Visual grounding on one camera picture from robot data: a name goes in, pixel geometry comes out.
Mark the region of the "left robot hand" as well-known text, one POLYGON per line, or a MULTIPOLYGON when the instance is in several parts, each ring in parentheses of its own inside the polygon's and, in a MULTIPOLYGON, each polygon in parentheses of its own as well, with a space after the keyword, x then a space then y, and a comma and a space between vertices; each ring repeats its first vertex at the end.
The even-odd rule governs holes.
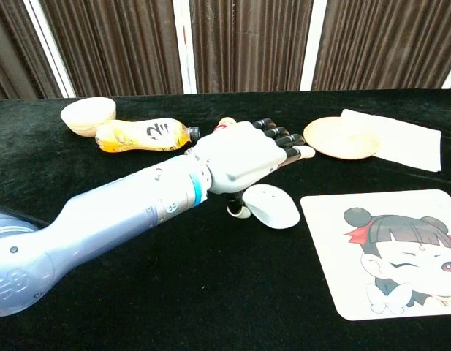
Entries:
POLYGON ((290 133, 269 118, 237 122, 225 117, 189 152, 210 173, 208 191, 228 197, 231 216, 255 216, 274 229, 299 222, 300 214, 290 195, 260 181, 284 166, 315 156, 316 151, 306 145, 302 135, 290 133))

